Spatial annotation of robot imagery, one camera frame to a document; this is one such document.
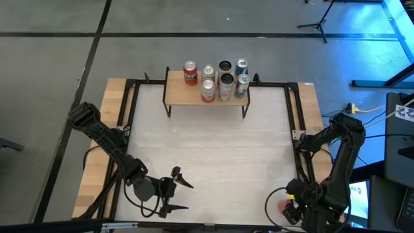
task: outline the can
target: can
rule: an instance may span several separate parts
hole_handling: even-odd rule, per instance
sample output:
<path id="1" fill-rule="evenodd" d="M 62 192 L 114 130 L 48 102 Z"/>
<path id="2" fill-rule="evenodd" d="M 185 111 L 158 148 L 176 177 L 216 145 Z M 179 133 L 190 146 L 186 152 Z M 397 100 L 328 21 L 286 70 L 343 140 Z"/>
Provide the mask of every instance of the can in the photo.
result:
<path id="1" fill-rule="evenodd" d="M 197 65 L 194 61 L 186 61 L 183 67 L 184 81 L 187 85 L 197 85 Z"/>
<path id="2" fill-rule="evenodd" d="M 207 79 L 207 78 L 213 80 L 213 82 L 215 83 L 215 71 L 214 71 L 214 68 L 213 68 L 212 65 L 205 65 L 202 68 L 202 71 L 201 71 L 201 80 L 202 80 L 202 82 L 204 82 L 205 79 Z"/>
<path id="3" fill-rule="evenodd" d="M 215 84 L 212 79 L 207 78 L 202 81 L 201 85 L 201 99 L 206 103 L 213 102 L 215 97 Z"/>
<path id="4" fill-rule="evenodd" d="M 220 77 L 219 82 L 219 99 L 222 102 L 227 102 L 229 101 L 230 94 L 232 93 L 234 78 L 231 74 L 223 74 Z"/>
<path id="5" fill-rule="evenodd" d="M 248 83 L 250 78 L 247 74 L 240 74 L 237 78 L 237 83 L 235 85 L 234 96 L 236 98 L 243 98 L 247 92 Z"/>
<path id="6" fill-rule="evenodd" d="M 230 74 L 232 72 L 232 64 L 229 61 L 222 61 L 219 64 L 219 74 L 217 75 L 218 79 L 223 74 Z M 217 82 L 217 88 L 220 87 L 220 80 Z"/>
<path id="7" fill-rule="evenodd" d="M 246 74 L 247 72 L 247 60 L 244 58 L 238 59 L 237 63 L 235 64 L 234 74 L 238 77 L 240 74 Z"/>

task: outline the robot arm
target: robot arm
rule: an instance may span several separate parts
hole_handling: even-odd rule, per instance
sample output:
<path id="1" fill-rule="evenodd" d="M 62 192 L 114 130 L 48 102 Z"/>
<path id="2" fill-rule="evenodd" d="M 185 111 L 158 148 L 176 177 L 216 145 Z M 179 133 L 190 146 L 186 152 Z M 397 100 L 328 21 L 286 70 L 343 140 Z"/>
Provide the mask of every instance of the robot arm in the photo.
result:
<path id="1" fill-rule="evenodd" d="M 286 206 L 283 214 L 296 224 L 303 214 L 301 228 L 309 232 L 324 233 L 326 222 L 338 222 L 348 206 L 349 178 L 360 147 L 365 141 L 365 129 L 360 120 L 340 113 L 330 119 L 330 126 L 316 135 L 302 134 L 298 146 L 316 153 L 321 146 L 335 138 L 341 146 L 331 173 L 320 184 L 306 185 L 294 179 L 287 185 L 288 194 L 295 197 L 299 207 Z"/>
<path id="2" fill-rule="evenodd" d="M 180 173 L 179 167 L 174 167 L 172 177 L 156 179 L 147 174 L 148 170 L 140 159 L 125 154 L 127 140 L 119 129 L 109 129 L 100 121 L 100 112 L 93 105 L 82 103 L 69 113 L 68 121 L 73 129 L 84 132 L 93 139 L 112 158 L 118 166 L 118 171 L 126 185 L 133 185 L 135 195 L 142 201 L 148 201 L 153 195 L 163 199 L 160 217 L 166 217 L 172 210 L 187 208 L 185 206 L 169 205 L 169 199 L 174 196 L 175 183 L 193 188 Z"/>

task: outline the desk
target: desk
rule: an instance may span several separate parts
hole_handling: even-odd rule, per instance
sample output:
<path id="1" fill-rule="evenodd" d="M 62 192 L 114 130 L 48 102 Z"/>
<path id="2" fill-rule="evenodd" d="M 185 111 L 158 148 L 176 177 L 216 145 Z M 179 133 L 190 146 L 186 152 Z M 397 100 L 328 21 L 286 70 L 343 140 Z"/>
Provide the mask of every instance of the desk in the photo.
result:
<path id="1" fill-rule="evenodd" d="M 118 117 L 120 116 L 119 113 L 121 109 L 125 109 L 123 122 L 127 122 L 126 119 L 130 115 L 128 106 L 131 105 L 134 96 L 128 96 L 126 106 L 121 106 L 127 82 L 126 79 L 109 79 L 108 81 L 100 111 L 102 122 L 109 127 L 115 127 L 117 123 L 119 123 Z M 303 112 L 307 131 L 317 132 L 322 130 L 323 124 L 313 84 L 299 83 L 298 89 L 302 106 L 300 110 Z M 290 92 L 290 98 L 295 125 L 298 126 L 299 118 L 293 91 Z M 97 149 L 90 152 L 74 208 L 74 217 L 82 214 L 100 193 L 107 173 L 108 162 L 109 157 L 102 150 Z M 313 159 L 313 166 L 316 180 L 321 181 L 328 176 L 331 170 L 332 165 L 330 156 L 324 151 L 318 152 Z M 112 196 L 113 192 L 108 196 L 106 208 L 103 211 L 104 217 L 108 217 L 110 214 L 109 207 L 112 205 Z"/>

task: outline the tripod leg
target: tripod leg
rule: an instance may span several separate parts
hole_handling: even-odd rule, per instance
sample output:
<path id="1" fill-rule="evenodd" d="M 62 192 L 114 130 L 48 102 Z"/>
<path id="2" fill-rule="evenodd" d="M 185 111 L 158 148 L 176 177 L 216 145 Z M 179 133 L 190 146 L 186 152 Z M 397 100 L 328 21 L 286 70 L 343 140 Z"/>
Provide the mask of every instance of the tripod leg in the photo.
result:
<path id="1" fill-rule="evenodd" d="M 311 24 L 308 24 L 308 25 L 299 25 L 298 26 L 298 28 L 303 28 L 303 27 L 313 27 L 313 26 L 318 26 L 319 24 L 317 24 L 317 23 L 311 23 Z"/>
<path id="2" fill-rule="evenodd" d="M 324 42 L 324 43 L 328 43 L 328 41 L 326 40 L 325 33 L 324 33 L 324 31 L 323 31 L 323 27 L 322 27 L 322 25 L 320 25 L 320 26 L 319 26 L 319 30 L 320 30 L 320 31 L 321 31 L 321 33 L 322 33 L 322 36 L 323 36 L 323 42 Z"/>

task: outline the concrete floor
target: concrete floor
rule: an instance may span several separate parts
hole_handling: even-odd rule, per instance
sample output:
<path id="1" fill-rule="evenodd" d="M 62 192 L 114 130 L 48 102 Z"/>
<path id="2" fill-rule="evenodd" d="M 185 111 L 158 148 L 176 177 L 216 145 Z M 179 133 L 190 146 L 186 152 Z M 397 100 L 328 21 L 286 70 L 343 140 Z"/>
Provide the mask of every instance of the concrete floor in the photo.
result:
<path id="1" fill-rule="evenodd" d="M 414 49 L 413 25 L 405 23 L 396 2 L 386 0 Z M 0 33 L 96 32 L 104 5 L 105 0 L 0 0 Z M 117 0 L 103 31 L 310 33 L 296 25 L 316 23 L 326 8 L 302 0 Z M 144 72 L 163 78 L 167 65 L 181 69 L 186 60 L 217 64 L 240 57 L 263 80 L 315 83 L 322 113 L 348 102 L 370 109 L 383 105 L 387 92 L 412 92 L 349 86 L 353 79 L 387 80 L 410 64 L 397 39 L 345 39 L 346 34 L 393 34 L 380 4 L 335 3 L 325 31 L 344 39 L 323 44 L 310 38 L 102 38 L 82 100 L 99 106 L 108 78 L 143 78 Z M 0 137 L 26 146 L 22 152 L 0 150 L 0 225 L 30 221 L 92 40 L 0 38 Z M 380 112 L 357 117 L 366 122 Z M 381 123 L 367 134 L 383 132 Z M 383 143 L 367 140 L 361 158 L 383 159 Z M 70 219 L 89 144 L 86 136 L 72 132 L 46 221 Z"/>

